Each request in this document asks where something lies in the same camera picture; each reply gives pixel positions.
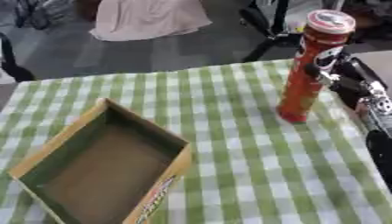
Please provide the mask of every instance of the chair leg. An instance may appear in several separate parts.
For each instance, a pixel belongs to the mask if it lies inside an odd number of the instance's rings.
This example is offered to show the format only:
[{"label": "chair leg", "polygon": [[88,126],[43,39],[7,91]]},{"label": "chair leg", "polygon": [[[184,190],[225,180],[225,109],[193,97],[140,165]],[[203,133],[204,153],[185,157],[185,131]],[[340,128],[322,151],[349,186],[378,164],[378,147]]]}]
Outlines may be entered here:
[{"label": "chair leg", "polygon": [[245,57],[242,62],[253,62],[259,60],[272,46],[274,46],[279,40],[267,38],[264,42],[257,46],[253,52]]}]

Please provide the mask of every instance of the black chair base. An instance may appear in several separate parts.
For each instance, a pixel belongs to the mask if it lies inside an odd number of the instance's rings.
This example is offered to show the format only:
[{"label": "black chair base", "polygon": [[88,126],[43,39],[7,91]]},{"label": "black chair base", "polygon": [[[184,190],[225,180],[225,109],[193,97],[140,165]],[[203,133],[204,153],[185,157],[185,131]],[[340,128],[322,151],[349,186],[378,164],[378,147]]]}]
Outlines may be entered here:
[{"label": "black chair base", "polygon": [[301,34],[278,34],[275,37],[267,37],[264,42],[259,44],[242,62],[258,61],[271,47],[280,45],[298,46]]},{"label": "black chair base", "polygon": [[256,1],[245,9],[240,10],[243,21],[252,25],[258,32],[266,37],[242,62],[259,60],[273,46],[298,46],[301,34],[286,33],[284,30],[284,18],[288,8],[289,0],[279,0],[274,24],[270,27],[269,20],[258,9]]}]

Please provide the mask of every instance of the chair wheel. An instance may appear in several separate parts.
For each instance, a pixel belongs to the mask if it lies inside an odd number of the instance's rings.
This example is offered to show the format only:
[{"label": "chair wheel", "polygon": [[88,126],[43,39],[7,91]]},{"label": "chair wheel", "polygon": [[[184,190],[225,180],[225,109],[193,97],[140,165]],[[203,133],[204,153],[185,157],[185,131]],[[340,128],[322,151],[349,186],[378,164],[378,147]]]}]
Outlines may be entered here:
[{"label": "chair wheel", "polygon": [[248,23],[244,18],[240,18],[240,25],[248,26]]}]

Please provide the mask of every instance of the printed label on box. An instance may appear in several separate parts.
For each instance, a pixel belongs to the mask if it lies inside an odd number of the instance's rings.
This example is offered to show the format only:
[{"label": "printed label on box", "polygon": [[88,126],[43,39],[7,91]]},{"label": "printed label on box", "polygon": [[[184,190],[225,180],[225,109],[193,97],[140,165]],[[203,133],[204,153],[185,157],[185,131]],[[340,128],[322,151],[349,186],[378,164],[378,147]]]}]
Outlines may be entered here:
[{"label": "printed label on box", "polygon": [[151,214],[157,210],[159,205],[164,200],[167,192],[169,191],[169,187],[172,185],[175,178],[176,176],[168,178],[151,193],[152,197],[144,206],[139,219],[136,221],[136,224],[142,224]]}]

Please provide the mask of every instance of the can lid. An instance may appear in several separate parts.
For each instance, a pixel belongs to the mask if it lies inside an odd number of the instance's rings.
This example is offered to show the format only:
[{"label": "can lid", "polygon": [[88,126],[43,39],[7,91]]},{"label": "can lid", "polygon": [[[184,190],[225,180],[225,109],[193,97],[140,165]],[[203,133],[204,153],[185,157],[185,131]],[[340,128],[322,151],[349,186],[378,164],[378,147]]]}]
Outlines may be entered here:
[{"label": "can lid", "polygon": [[345,34],[355,29],[355,19],[338,10],[314,10],[307,16],[307,24],[319,32]]}]

